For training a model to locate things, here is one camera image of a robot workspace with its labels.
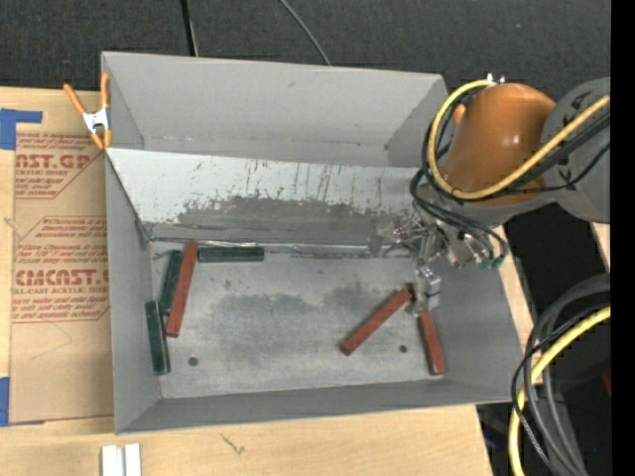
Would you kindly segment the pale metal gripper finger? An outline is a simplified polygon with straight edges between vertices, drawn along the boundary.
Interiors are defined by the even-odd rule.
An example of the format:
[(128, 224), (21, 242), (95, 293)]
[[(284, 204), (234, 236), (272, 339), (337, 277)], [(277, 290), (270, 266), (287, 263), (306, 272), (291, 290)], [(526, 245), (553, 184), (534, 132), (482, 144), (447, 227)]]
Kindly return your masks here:
[(431, 270), (419, 267), (414, 274), (412, 285), (412, 300), (407, 307), (410, 314), (424, 314), (429, 310), (428, 287), (430, 285)]
[(420, 278), (420, 314), (431, 313), (441, 302), (442, 279), (436, 275)]

